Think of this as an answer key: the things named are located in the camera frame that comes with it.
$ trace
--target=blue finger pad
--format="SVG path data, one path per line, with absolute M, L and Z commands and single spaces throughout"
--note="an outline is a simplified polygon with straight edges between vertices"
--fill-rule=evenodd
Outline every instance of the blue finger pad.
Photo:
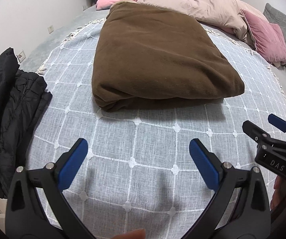
M 87 141 L 83 139 L 71 154 L 70 158 L 66 161 L 58 175 L 59 191 L 66 190 L 70 187 L 77 171 L 87 155 L 87 151 L 88 144 Z
M 219 188 L 219 174 L 195 140 L 190 142 L 190 155 L 207 187 L 215 192 Z
M 286 133 L 286 121 L 281 119 L 280 117 L 270 114 L 268 116 L 268 122 L 272 124 L 274 127 Z

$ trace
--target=gray bed sheet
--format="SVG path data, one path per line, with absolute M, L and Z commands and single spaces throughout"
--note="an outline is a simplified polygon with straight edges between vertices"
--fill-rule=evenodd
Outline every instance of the gray bed sheet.
M 84 27 L 84 24 L 89 21 L 105 18 L 109 12 L 110 10 L 97 11 L 95 5 L 86 9 L 69 24 L 53 31 L 51 35 L 37 46 L 37 48 L 31 52 L 30 56 L 21 63 L 20 69 L 26 72 L 36 72 L 49 56 L 50 52 L 59 46 L 69 33 L 74 32 L 80 26 Z
M 41 66 L 44 60 L 48 57 L 49 53 L 61 44 L 61 42 L 66 38 L 67 34 L 75 31 L 77 27 L 83 26 L 89 21 L 105 18 L 108 15 L 109 11 L 110 10 L 97 11 L 96 6 L 88 8 L 69 24 L 55 30 L 43 43 L 41 43 L 35 50 L 32 51 L 31 55 L 26 60 L 24 60 L 24 62 L 22 62 L 20 69 L 27 72 L 37 71 L 37 69 Z M 218 29 L 217 27 L 206 24 L 202 24 L 202 26 L 209 30 L 214 30 L 216 33 L 219 33 L 223 37 L 229 37 L 237 41 L 243 47 L 250 49 L 250 47 L 246 43 L 240 41 L 235 36 Z M 272 71 L 279 78 L 278 81 L 286 95 L 286 68 L 280 67 L 279 69 L 277 69 L 276 67 L 272 67 Z

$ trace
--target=bedspread fringe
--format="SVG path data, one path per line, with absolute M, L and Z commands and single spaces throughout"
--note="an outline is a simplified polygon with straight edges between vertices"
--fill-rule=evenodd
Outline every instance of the bedspread fringe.
M 276 74 L 275 74 L 275 73 L 273 72 L 273 70 L 272 70 L 272 65 L 267 66 L 267 68 L 270 70 L 270 72 L 271 72 L 271 73 L 273 74 L 273 76 L 275 77 L 276 82 L 277 82 L 279 88 L 281 89 L 281 93 L 283 94 L 283 96 L 284 96 L 284 98 L 285 98 L 285 100 L 286 100 L 286 94 L 285 94 L 285 92 L 283 91 L 281 84 L 279 83 L 279 78 L 276 76 Z
M 105 18 L 102 18 L 102 19 L 96 19 L 96 20 L 92 20 L 90 21 L 89 23 L 85 23 L 84 26 L 80 26 L 80 27 L 77 27 L 77 29 L 71 33 L 69 33 L 66 38 L 61 42 L 60 46 L 58 47 L 61 47 L 63 46 L 66 42 L 74 39 L 77 34 L 79 34 L 80 31 L 84 30 L 88 25 L 90 24 L 97 24 L 97 23 L 104 23 L 106 21 Z M 52 53 L 53 53 L 54 49 L 51 51 L 51 53 L 49 54 L 49 56 L 45 59 L 45 61 L 43 62 L 43 64 L 39 67 L 39 69 L 36 71 L 37 74 L 39 75 L 43 75 L 45 74 L 45 71 L 47 69 L 46 67 L 46 63 L 47 61 L 49 60 L 49 58 L 51 57 Z

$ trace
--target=metal screw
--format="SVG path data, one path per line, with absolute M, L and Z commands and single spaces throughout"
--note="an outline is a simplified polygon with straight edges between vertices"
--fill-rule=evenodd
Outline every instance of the metal screw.
M 16 171 L 17 171 L 17 172 L 22 172 L 23 169 L 24 169 L 23 166 L 18 166 L 18 167 L 16 168 Z
M 224 162 L 223 165 L 226 169 L 230 169 L 232 167 L 232 164 L 229 162 Z
M 253 168 L 253 171 L 256 172 L 256 173 L 259 173 L 259 172 L 260 172 L 260 169 L 255 166 L 255 167 Z
M 47 165 L 45 166 L 45 168 L 47 168 L 48 170 L 51 170 L 54 167 L 54 163 L 47 163 Z

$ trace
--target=brown blanket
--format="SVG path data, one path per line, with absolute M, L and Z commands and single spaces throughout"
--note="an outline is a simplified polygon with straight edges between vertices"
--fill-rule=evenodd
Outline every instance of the brown blanket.
M 244 83 L 192 17 L 122 3 L 102 27 L 92 90 L 98 106 L 111 112 L 237 96 L 244 93 Z

